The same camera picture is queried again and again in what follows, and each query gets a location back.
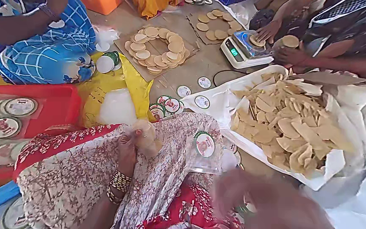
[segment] cardboard sheet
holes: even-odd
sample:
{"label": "cardboard sheet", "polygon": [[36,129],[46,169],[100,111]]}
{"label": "cardboard sheet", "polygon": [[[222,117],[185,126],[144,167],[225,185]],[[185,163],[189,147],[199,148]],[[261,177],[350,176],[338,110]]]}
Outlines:
{"label": "cardboard sheet", "polygon": [[[171,68],[167,68],[165,70],[163,70],[160,74],[157,75],[152,75],[148,72],[147,68],[145,66],[142,66],[140,64],[137,64],[134,62],[134,58],[128,53],[127,50],[125,50],[125,42],[129,41],[130,38],[135,35],[141,28],[137,29],[135,33],[133,34],[129,34],[127,36],[123,36],[118,40],[114,40],[114,43],[117,45],[117,47],[121,50],[122,53],[125,54],[126,58],[129,60],[129,62],[135,67],[135,69],[139,72],[139,74],[141,74],[141,76],[147,81],[151,81],[153,79],[155,79],[157,76],[162,75],[164,73],[166,73],[167,71],[169,71]],[[172,32],[176,32],[176,30],[167,28]],[[196,51],[198,51],[198,49],[196,49],[195,47],[193,47],[189,42],[187,42],[185,39],[183,39],[185,48],[188,49],[190,51],[190,56],[186,59],[186,61],[193,56]],[[151,55],[162,55],[164,52],[168,52],[168,45],[161,41],[160,39],[155,39],[155,40],[150,40],[148,42],[145,43],[146,45],[146,50],[148,50],[150,52]]]}
{"label": "cardboard sheet", "polygon": [[[215,40],[215,41],[211,41],[209,39],[206,38],[206,32],[200,31],[197,29],[196,25],[197,23],[199,23],[200,21],[198,20],[198,16],[199,15],[206,15],[208,12],[211,12],[214,9],[218,9],[224,13],[228,13],[220,4],[218,3],[213,3],[212,5],[203,5],[201,8],[201,11],[198,12],[190,12],[190,14],[187,16],[191,26],[193,27],[194,31],[196,31],[197,36],[205,43],[205,44],[220,44],[222,43],[223,40]],[[210,19],[210,22],[207,23],[207,25],[209,26],[209,30],[211,31],[215,31],[217,29],[222,30],[222,31],[226,31],[230,28],[230,25],[228,24],[228,22],[224,21],[221,18],[217,18],[217,19]]]}

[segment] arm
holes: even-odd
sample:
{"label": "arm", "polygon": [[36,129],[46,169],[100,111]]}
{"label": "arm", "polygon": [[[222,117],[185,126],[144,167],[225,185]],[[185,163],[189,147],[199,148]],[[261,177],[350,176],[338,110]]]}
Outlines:
{"label": "arm", "polygon": [[[50,0],[48,7],[55,15],[60,15],[67,6],[67,0]],[[52,18],[42,11],[37,11],[30,16],[0,16],[0,44],[14,44],[20,40],[28,39],[36,34],[43,33]]]}
{"label": "arm", "polygon": [[352,73],[363,73],[366,71],[366,58],[310,57],[301,64],[313,68],[344,70]]}
{"label": "arm", "polygon": [[337,71],[349,71],[352,73],[362,73],[366,71],[366,57],[332,57],[329,55],[317,55],[310,57],[303,51],[291,48],[282,48],[275,54],[275,60],[282,64],[291,66],[305,66],[312,68],[324,68]]}
{"label": "arm", "polygon": [[[133,171],[135,169],[136,154],[135,143],[137,136],[141,134],[140,130],[137,130],[131,137],[122,136],[118,139],[119,154],[118,154],[118,168],[122,174],[127,177],[133,177]],[[110,186],[112,193],[123,199],[125,193]],[[109,229],[114,223],[115,214],[118,211],[119,205],[113,204],[105,192],[99,199],[99,201],[89,211],[87,218],[81,223],[79,229]]]}
{"label": "arm", "polygon": [[290,16],[297,10],[301,10],[303,7],[309,6],[312,2],[314,2],[314,0],[289,0],[284,3],[276,12],[272,22],[257,30],[257,41],[260,42],[269,39],[269,43],[272,44],[273,38],[282,26],[283,19]]}

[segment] circular label sticker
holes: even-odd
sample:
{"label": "circular label sticker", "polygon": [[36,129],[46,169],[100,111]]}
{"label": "circular label sticker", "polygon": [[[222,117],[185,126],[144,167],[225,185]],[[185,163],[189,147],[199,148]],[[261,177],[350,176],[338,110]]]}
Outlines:
{"label": "circular label sticker", "polygon": [[237,145],[235,145],[235,144],[230,144],[229,149],[230,149],[233,153],[236,153],[236,152],[237,152],[237,150],[238,150]]}
{"label": "circular label sticker", "polygon": [[152,108],[150,110],[152,112],[153,116],[156,118],[156,120],[162,119],[165,117],[165,114],[163,113],[163,110],[159,108]]}
{"label": "circular label sticker", "polygon": [[19,133],[20,121],[14,118],[0,118],[0,138],[9,138]]}
{"label": "circular label sticker", "polygon": [[165,105],[165,101],[170,99],[170,96],[167,95],[163,95],[163,96],[159,96],[159,98],[157,99],[157,103]]}
{"label": "circular label sticker", "polygon": [[11,151],[16,143],[0,145],[0,165],[13,165],[15,162],[11,158]]}
{"label": "circular label sticker", "polygon": [[3,226],[6,229],[25,229],[30,228],[25,218],[24,200],[19,197],[5,211],[3,215]]}
{"label": "circular label sticker", "polygon": [[170,98],[165,101],[165,109],[171,114],[177,112],[180,108],[179,100],[175,98]]}
{"label": "circular label sticker", "polygon": [[215,147],[213,138],[207,132],[202,132],[196,137],[196,149],[203,157],[211,156]]}
{"label": "circular label sticker", "polygon": [[159,103],[153,103],[153,104],[149,105],[149,110],[151,110],[153,108],[158,108],[158,109],[161,109],[163,112],[165,112],[165,106],[163,106]]}
{"label": "circular label sticker", "polygon": [[184,104],[179,100],[180,108],[177,110],[176,114],[180,114],[184,111]]}
{"label": "circular label sticker", "polygon": [[210,107],[210,100],[205,97],[205,96],[202,96],[202,95],[199,95],[197,96],[195,99],[194,99],[194,103],[200,107],[201,109],[207,109]]}
{"label": "circular label sticker", "polygon": [[13,116],[26,116],[36,111],[36,101],[28,98],[11,99],[5,105],[5,111]]}
{"label": "circular label sticker", "polygon": [[199,86],[201,86],[202,88],[209,88],[211,87],[211,80],[208,79],[205,76],[202,76],[198,79],[197,83],[199,84]]}
{"label": "circular label sticker", "polygon": [[185,97],[185,96],[188,96],[188,95],[191,95],[191,90],[188,86],[179,86],[177,88],[177,94],[180,96],[180,97]]}

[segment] concrete floor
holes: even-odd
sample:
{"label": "concrete floor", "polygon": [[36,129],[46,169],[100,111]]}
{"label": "concrete floor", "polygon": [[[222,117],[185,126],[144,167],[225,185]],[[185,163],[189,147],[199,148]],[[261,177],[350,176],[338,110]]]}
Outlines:
{"label": "concrete floor", "polygon": [[[194,12],[199,9],[199,7],[193,7],[188,4],[182,8],[183,12]],[[138,13],[126,2],[121,3],[118,8],[116,8],[107,16],[95,13],[93,11],[88,11],[87,14],[92,24],[109,26],[121,32],[120,36],[136,33],[137,28],[140,28],[146,24],[152,24],[155,26],[157,24],[164,24],[164,20],[167,20],[169,16],[168,13],[163,13],[161,16],[147,21],[143,18],[140,18]],[[177,30],[177,32],[179,31],[179,27],[190,26],[185,15],[181,15],[181,20],[179,23],[179,26],[173,27],[173,29]],[[192,93],[205,90],[197,85],[196,81],[200,76],[206,76],[212,80],[212,76],[219,70],[231,69],[228,61],[219,51],[220,44],[205,45],[201,39],[196,37],[194,31],[193,34],[181,34],[181,36],[192,43],[198,44],[200,50],[196,52],[193,57],[189,58],[184,65],[176,69],[169,70],[154,80],[149,94],[151,103],[155,102],[157,97],[160,95],[169,95],[179,98],[176,94],[176,89],[182,84],[189,86],[192,90]],[[251,69],[251,71],[261,69],[262,67],[264,66],[257,66]],[[224,82],[241,76],[243,76],[243,74],[230,72],[227,74],[221,74],[218,76],[218,79],[216,78],[216,84],[220,85]],[[270,168],[248,153],[240,151],[240,154],[242,155],[245,170],[252,174],[265,175],[267,177],[277,177],[279,179],[284,179],[288,182],[291,182],[295,186],[300,184],[293,177],[284,175]]]}

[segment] blurred hand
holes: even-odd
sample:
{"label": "blurred hand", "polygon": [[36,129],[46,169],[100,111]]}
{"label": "blurred hand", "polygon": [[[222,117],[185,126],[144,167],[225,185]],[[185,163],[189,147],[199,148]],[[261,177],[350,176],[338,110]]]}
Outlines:
{"label": "blurred hand", "polygon": [[118,139],[118,171],[129,177],[133,176],[133,171],[135,169],[135,144],[137,137],[141,134],[141,130],[136,130],[129,136],[123,135]]}
{"label": "blurred hand", "polygon": [[310,59],[311,57],[304,52],[301,46],[300,49],[282,47],[279,49],[279,52],[274,54],[274,58],[275,61],[279,61],[282,64],[306,66],[303,65],[303,62]]}
{"label": "blurred hand", "polygon": [[48,8],[52,10],[52,12],[60,17],[60,14],[64,12],[64,9],[67,7],[68,0],[48,0]]}
{"label": "blurred hand", "polygon": [[219,178],[213,192],[214,214],[223,218],[250,196],[257,213],[245,219],[247,229],[333,229],[325,212],[290,184],[265,180],[241,169]]}
{"label": "blurred hand", "polygon": [[270,44],[273,44],[273,39],[281,28],[282,22],[275,20],[267,24],[266,26],[257,30],[257,42],[268,40]]}

